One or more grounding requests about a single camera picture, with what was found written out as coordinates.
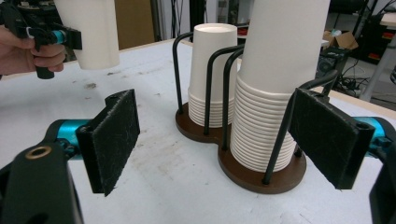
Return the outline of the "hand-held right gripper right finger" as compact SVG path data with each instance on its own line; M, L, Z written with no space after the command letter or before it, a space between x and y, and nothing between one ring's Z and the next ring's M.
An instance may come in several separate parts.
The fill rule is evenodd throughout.
M368 153L381 161L387 157L378 118L351 117L314 91L295 91L289 133L336 189L353 187Z

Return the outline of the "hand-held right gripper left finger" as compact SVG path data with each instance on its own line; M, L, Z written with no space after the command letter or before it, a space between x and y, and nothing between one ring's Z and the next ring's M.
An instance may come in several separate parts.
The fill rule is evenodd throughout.
M93 119L64 120L57 138L68 142L85 164L93 193L115 188L140 134L134 90L107 96Z

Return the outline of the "single white paper cup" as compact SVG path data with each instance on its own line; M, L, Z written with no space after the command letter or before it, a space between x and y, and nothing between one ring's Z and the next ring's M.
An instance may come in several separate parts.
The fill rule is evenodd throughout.
M54 0L62 23L81 32L82 49L74 53L83 70L120 63L115 0Z

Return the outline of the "brown panel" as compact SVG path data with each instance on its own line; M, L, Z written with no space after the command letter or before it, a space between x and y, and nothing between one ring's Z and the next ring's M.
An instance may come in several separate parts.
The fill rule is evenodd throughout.
M150 0L115 0L120 49L154 42Z

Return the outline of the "black device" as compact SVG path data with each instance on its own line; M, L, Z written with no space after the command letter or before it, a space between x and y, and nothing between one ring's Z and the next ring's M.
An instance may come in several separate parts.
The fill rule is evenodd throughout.
M340 79L347 59L352 50L341 47L328 47L318 57L316 78L325 77L330 71L337 71L337 79Z

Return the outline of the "white table mat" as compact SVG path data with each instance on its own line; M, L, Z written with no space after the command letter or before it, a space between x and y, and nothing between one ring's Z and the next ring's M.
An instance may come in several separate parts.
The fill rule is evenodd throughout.
M371 224L369 194L381 162L366 158L350 190L335 189L314 166L281 194L237 186L217 147L177 129L177 100L190 82L191 46L163 41L126 49L119 66L84 71L68 63L55 78L0 79L0 167L38 143L57 119L90 119L108 95L134 90L140 134L115 189L95 194L81 161L71 161L86 224Z

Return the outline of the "white table leg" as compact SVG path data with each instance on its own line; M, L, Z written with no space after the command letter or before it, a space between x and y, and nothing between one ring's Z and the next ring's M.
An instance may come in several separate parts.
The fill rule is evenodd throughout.
M379 63L377 64L376 69L374 70L373 75L369 80L369 83L367 84L365 89L361 92L360 95L361 100L366 102L369 102L371 100L376 82L379 80L383 70L388 65L390 57L395 50L396 50L396 35L388 43L384 54L382 55Z

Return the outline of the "open cardboard box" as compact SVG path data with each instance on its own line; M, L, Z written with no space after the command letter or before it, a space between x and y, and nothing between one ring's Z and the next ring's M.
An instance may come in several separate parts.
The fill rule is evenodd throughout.
M323 33L323 39L329 42L329 47L340 47L343 49L356 49L359 44L350 32L332 29Z

